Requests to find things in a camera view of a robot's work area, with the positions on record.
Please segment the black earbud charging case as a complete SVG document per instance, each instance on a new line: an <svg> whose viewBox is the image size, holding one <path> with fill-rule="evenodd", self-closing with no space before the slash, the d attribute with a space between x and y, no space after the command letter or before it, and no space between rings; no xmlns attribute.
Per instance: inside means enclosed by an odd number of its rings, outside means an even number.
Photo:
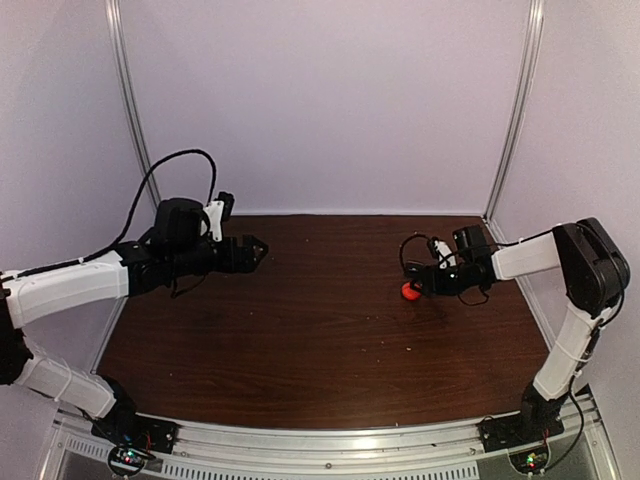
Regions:
<svg viewBox="0 0 640 480"><path fill-rule="evenodd" d="M420 262L408 261L404 264L404 272L407 276L417 274L423 268Z"/></svg>

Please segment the orange round case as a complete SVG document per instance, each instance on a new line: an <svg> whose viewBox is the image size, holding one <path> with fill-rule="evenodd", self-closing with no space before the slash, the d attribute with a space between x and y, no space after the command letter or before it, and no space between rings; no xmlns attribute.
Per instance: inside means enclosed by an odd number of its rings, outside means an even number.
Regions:
<svg viewBox="0 0 640 480"><path fill-rule="evenodd" d="M402 285L401 294L408 301L417 301L422 296L421 291L416 289L410 282Z"/></svg>

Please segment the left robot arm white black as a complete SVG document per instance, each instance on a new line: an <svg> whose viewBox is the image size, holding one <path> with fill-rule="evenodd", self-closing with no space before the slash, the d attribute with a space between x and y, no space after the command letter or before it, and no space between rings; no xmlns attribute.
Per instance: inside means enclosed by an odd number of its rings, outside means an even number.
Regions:
<svg viewBox="0 0 640 480"><path fill-rule="evenodd" d="M187 198L162 201L153 225L137 241L116 241L96 257L13 271L1 279L1 382L17 384L78 408L123 444L144 433L131 398L114 380L90 374L27 342L24 328L43 317L85 304L150 293L209 274L252 273L269 247L253 235L224 235L234 198L223 192L208 204Z"/></svg>

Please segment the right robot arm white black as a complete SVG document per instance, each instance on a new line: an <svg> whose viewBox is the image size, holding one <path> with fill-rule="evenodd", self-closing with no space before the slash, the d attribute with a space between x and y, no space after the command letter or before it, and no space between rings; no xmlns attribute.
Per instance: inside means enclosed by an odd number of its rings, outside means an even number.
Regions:
<svg viewBox="0 0 640 480"><path fill-rule="evenodd" d="M454 232L455 246L425 242L431 263L403 260L408 291L459 297L476 288L487 293L500 282L559 270L568 301L565 317L543 366L526 387L512 430L530 442L549 428L590 361L601 332L619 314L630 268L615 242L594 217L564 223L512 243L491 243L479 225Z"/></svg>

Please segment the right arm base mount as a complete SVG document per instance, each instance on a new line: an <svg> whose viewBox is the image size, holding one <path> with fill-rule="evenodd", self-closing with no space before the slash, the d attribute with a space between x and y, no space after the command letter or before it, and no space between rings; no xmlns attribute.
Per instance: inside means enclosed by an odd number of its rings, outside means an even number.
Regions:
<svg viewBox="0 0 640 480"><path fill-rule="evenodd" d="M542 442L565 431L561 420L552 420L546 426L530 426L524 423L520 414L497 418L487 416L477 424L477 428L486 453Z"/></svg>

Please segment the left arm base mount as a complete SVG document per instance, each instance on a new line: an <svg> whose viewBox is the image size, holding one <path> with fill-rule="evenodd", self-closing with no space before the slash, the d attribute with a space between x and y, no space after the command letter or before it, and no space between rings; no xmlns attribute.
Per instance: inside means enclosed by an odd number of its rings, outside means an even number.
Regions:
<svg viewBox="0 0 640 480"><path fill-rule="evenodd" d="M126 445L152 453L171 454L178 433L175 422L151 417L135 417L132 427L116 427L106 419L92 419L91 434L114 445Z"/></svg>

